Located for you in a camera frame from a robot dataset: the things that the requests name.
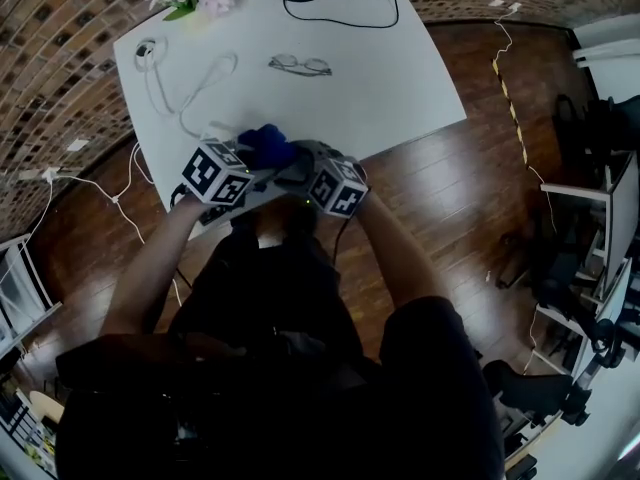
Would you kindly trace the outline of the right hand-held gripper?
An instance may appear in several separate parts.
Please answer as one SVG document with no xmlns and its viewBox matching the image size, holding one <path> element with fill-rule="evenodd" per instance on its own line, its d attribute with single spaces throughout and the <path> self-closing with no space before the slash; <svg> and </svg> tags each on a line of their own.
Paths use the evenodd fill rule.
<svg viewBox="0 0 640 480">
<path fill-rule="evenodd" d="M 291 165 L 275 174 L 273 184 L 287 191 L 306 191 L 311 203 L 323 213 L 351 218 L 369 191 L 366 173 L 357 160 L 319 140 L 289 142 L 293 161 L 306 157 L 308 165 Z"/>
</svg>

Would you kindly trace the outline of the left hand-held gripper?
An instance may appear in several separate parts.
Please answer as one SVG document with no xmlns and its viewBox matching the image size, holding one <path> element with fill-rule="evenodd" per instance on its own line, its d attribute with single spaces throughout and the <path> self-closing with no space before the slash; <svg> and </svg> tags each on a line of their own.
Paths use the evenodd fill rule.
<svg viewBox="0 0 640 480">
<path fill-rule="evenodd" d="M 274 184 L 274 168 L 257 168 L 255 149 L 208 138 L 192 147 L 170 204 L 192 194 L 205 207 L 199 222 L 221 224 L 285 195 Z"/>
</svg>

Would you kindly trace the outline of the blue cloth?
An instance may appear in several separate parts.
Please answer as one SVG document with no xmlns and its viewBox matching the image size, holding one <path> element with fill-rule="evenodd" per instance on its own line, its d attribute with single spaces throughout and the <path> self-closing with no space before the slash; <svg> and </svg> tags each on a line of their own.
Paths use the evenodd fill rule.
<svg viewBox="0 0 640 480">
<path fill-rule="evenodd" d="M 273 124 L 247 130 L 238 138 L 238 157 L 252 170 L 283 169 L 296 160 L 293 143 Z"/>
</svg>

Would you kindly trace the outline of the person's left forearm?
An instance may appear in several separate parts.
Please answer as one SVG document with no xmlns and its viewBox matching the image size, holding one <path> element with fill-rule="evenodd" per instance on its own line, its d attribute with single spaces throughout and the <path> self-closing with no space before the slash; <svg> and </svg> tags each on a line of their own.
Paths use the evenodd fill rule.
<svg viewBox="0 0 640 480">
<path fill-rule="evenodd" d="M 183 197 L 120 275 L 100 333 L 149 334 L 164 310 L 189 236 L 205 210 L 193 195 Z"/>
</svg>

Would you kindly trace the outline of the person's right forearm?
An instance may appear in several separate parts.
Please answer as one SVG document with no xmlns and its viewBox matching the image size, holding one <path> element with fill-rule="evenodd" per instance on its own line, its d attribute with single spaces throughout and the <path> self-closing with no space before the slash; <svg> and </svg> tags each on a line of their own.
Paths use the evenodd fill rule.
<svg viewBox="0 0 640 480">
<path fill-rule="evenodd" d="M 375 192 L 367 193 L 356 218 L 395 309 L 425 297 L 446 297 L 439 274 L 420 243 Z"/>
</svg>

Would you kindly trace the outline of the thin-framed eyeglasses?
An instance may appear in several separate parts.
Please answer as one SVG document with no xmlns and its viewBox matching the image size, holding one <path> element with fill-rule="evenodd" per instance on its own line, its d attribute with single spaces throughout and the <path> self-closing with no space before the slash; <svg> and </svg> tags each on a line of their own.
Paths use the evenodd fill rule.
<svg viewBox="0 0 640 480">
<path fill-rule="evenodd" d="M 300 61 L 296 56 L 285 53 L 272 56 L 268 66 L 303 77 L 331 76 L 333 74 L 330 66 L 323 59 L 308 58 Z"/>
</svg>

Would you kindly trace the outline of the person's body in black clothing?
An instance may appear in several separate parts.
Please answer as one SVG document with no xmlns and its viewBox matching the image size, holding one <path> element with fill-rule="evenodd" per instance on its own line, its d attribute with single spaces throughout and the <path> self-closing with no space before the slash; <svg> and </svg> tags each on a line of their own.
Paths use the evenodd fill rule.
<svg viewBox="0 0 640 480">
<path fill-rule="evenodd" d="M 59 480 L 503 480 L 493 397 L 449 298 L 394 308 L 367 358 L 315 227 L 298 207 L 263 248 L 254 216 L 239 217 L 167 331 L 149 333 L 245 349 L 218 389 L 63 384 Z"/>
</svg>

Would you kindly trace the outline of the yellow black striped tape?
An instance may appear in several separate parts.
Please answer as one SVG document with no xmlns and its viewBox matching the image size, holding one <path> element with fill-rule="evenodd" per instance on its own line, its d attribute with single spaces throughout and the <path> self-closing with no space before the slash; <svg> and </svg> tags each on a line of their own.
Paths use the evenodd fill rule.
<svg viewBox="0 0 640 480">
<path fill-rule="evenodd" d="M 520 126 L 520 123 L 519 123 L 519 120 L 518 120 L 518 117 L 517 117 L 517 114 L 516 114 L 514 103 L 513 103 L 512 99 L 510 97 L 508 87 L 507 87 L 507 85 L 506 85 L 506 83 L 504 81 L 504 78 L 503 78 L 502 74 L 501 74 L 501 71 L 500 71 L 500 68 L 499 68 L 499 65 L 498 65 L 498 62 L 497 62 L 497 58 L 493 59 L 491 64 L 492 64 L 493 71 L 494 71 L 494 73 L 495 73 L 495 75 L 496 75 L 496 77 L 498 79 L 499 85 L 500 85 L 500 87 L 502 89 L 503 95 L 504 95 L 504 97 L 506 99 L 507 105 L 508 105 L 509 114 L 511 116 L 511 120 L 512 120 L 512 122 L 514 124 L 514 127 L 515 127 L 516 137 L 517 137 L 518 143 L 520 144 L 523 163 L 525 165 L 525 168 L 528 168 L 529 167 L 528 153 L 527 153 L 526 145 L 525 145 L 524 140 L 523 140 L 522 129 L 521 129 L 521 126 Z"/>
</svg>

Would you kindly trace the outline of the white metal shelf rack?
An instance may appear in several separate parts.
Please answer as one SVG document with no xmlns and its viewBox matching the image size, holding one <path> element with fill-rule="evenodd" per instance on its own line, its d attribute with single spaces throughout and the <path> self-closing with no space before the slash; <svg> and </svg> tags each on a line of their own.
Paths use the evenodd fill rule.
<svg viewBox="0 0 640 480">
<path fill-rule="evenodd" d="M 23 234 L 0 243 L 0 359 L 14 348 L 61 306 L 47 292 Z"/>
</svg>

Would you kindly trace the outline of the black office chair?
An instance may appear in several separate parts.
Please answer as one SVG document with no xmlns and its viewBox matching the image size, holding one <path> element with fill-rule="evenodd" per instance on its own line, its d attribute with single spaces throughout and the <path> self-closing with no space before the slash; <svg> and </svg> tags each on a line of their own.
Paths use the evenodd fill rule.
<svg viewBox="0 0 640 480">
<path fill-rule="evenodd" d="M 487 363 L 482 372 L 491 395 L 498 396 L 504 406 L 531 416 L 535 426 L 558 413 L 574 426 L 589 418 L 586 404 L 592 391 L 581 388 L 570 375 L 523 375 L 502 360 Z"/>
<path fill-rule="evenodd" d="M 561 94 L 552 122 L 567 166 L 601 168 L 614 152 L 640 151 L 640 95 L 621 103 L 589 101 L 580 117 L 573 101 Z"/>
</svg>

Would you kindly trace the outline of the white office desk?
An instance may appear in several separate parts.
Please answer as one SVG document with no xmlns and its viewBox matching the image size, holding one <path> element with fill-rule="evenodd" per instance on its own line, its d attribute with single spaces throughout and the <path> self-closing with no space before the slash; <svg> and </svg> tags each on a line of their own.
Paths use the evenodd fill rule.
<svg viewBox="0 0 640 480">
<path fill-rule="evenodd" d="M 626 156 L 624 168 L 610 188 L 595 190 L 543 183 L 546 195 L 589 202 L 604 211 L 603 246 L 579 240 L 572 225 L 543 279 L 542 304 L 557 300 L 555 308 L 569 319 L 616 320 L 628 285 L 631 261 L 625 257 L 640 218 L 640 170 L 637 154 Z"/>
</svg>

